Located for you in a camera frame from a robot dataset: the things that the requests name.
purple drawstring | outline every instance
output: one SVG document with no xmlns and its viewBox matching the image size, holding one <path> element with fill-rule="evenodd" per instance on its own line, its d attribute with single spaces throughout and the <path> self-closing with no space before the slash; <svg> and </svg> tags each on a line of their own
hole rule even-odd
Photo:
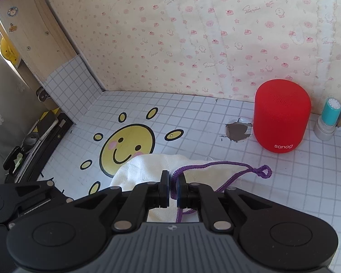
<svg viewBox="0 0 341 273">
<path fill-rule="evenodd" d="M 186 171 L 186 170 L 191 170 L 191 169 L 204 169 L 207 168 L 209 166 L 213 166 L 213 165 L 219 165 L 219 164 L 229 164 L 229 165 L 238 165 L 238 166 L 244 166 L 247 167 L 247 169 L 242 170 L 240 172 L 235 173 L 231 178 L 229 178 L 221 187 L 219 187 L 216 192 L 222 192 L 223 190 L 225 190 L 231 183 L 233 183 L 237 178 L 239 178 L 240 176 L 242 176 L 245 173 L 248 172 L 253 172 L 255 173 L 257 176 L 263 178 L 263 179 L 268 179 L 271 177 L 272 175 L 272 170 L 268 165 L 263 165 L 259 168 L 253 168 L 248 164 L 245 163 L 239 163 L 239 162 L 230 162 L 230 161 L 215 161 L 215 162 L 210 162 L 207 164 L 203 164 L 203 165 L 187 165 L 187 166 L 183 166 L 179 169 L 177 169 L 173 176 L 172 179 L 170 181 L 170 196 L 172 199 L 177 199 L 177 178 L 179 177 L 179 175 Z M 176 223 L 180 223 L 182 221 L 182 215 L 183 214 L 191 214 L 195 212 L 195 210 L 191 209 L 188 211 L 183 212 L 183 210 L 181 208 L 178 208 L 177 211 L 177 219 L 176 219 Z"/>
</svg>

pink patterned wallpaper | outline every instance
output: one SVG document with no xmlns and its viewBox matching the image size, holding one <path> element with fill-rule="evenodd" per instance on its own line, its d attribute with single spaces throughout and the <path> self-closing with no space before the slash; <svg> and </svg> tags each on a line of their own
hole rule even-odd
<svg viewBox="0 0 341 273">
<path fill-rule="evenodd" d="M 50 0 L 108 90 L 254 101 L 273 78 L 341 101 L 341 0 Z"/>
</svg>

teal stamp cap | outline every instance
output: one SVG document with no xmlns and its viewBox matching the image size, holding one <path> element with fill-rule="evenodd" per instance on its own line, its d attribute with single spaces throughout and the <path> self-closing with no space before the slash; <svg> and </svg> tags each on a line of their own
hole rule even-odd
<svg viewBox="0 0 341 273">
<path fill-rule="evenodd" d="M 322 111 L 322 121 L 328 126 L 334 126 L 341 112 L 341 104 L 337 99 L 329 98 Z"/>
</svg>

gray curtain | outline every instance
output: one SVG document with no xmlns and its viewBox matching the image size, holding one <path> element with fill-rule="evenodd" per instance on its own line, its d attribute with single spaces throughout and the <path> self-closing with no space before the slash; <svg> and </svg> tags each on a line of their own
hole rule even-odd
<svg viewBox="0 0 341 273">
<path fill-rule="evenodd" d="M 46 111 L 35 92 L 15 74 L 0 54 L 0 183 L 7 173 L 3 162 Z"/>
</svg>

white grid surface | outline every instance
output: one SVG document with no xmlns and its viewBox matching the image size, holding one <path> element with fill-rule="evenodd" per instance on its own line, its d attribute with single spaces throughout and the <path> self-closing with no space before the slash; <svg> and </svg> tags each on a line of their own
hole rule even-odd
<svg viewBox="0 0 341 273">
<path fill-rule="evenodd" d="M 75 123 L 102 94 L 79 55 L 51 73 L 43 87 Z"/>
<path fill-rule="evenodd" d="M 146 113 L 158 107 L 157 115 L 146 120 Z M 101 189 L 111 178 L 99 167 L 99 154 L 110 135 L 132 123 L 148 125 L 155 133 L 154 153 L 181 154 L 191 159 L 230 160 L 258 167 L 267 164 L 273 170 L 270 179 L 246 174 L 234 185 L 266 199 L 304 211 L 330 223 L 339 238 L 338 251 L 331 269 L 341 273 L 341 128 L 328 142 L 317 139 L 313 126 L 317 115 L 311 115 L 303 141 L 290 153 L 275 154 L 262 148 L 251 136 L 235 143 L 225 134 L 224 125 L 237 117 L 253 118 L 253 103 L 210 97 L 162 94 L 153 92 L 105 92 L 74 125 L 58 145 L 43 170 L 43 179 L 54 177 L 59 189 L 72 198 L 88 194 L 95 181 Z M 124 123 L 118 122 L 126 112 Z M 172 142 L 166 133 L 183 129 L 184 135 Z M 100 142 L 93 140 L 102 133 Z M 80 170 L 80 164 L 93 164 Z"/>
</svg>

